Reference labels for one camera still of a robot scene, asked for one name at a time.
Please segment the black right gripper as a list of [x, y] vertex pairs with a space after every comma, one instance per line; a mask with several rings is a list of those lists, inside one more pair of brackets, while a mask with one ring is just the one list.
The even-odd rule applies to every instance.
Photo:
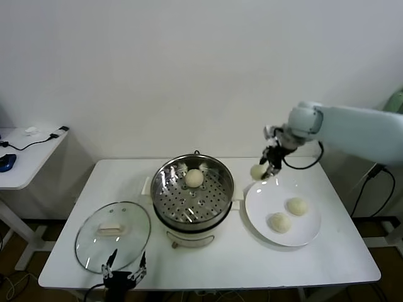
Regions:
[[282, 168], [283, 158], [288, 154], [288, 149], [281, 146], [269, 146], [263, 150], [259, 164], [268, 163], [267, 169], [261, 175], [261, 180], [267, 180], [279, 173]]

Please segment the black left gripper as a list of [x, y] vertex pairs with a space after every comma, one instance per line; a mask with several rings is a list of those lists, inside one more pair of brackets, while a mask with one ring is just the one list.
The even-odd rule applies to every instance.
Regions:
[[109, 256], [105, 264], [101, 266], [103, 284], [106, 288], [106, 302], [124, 302], [126, 293], [134, 288], [134, 280], [142, 280], [147, 274], [146, 256], [143, 252], [139, 268], [135, 272], [112, 271], [111, 267], [117, 255], [117, 249]]

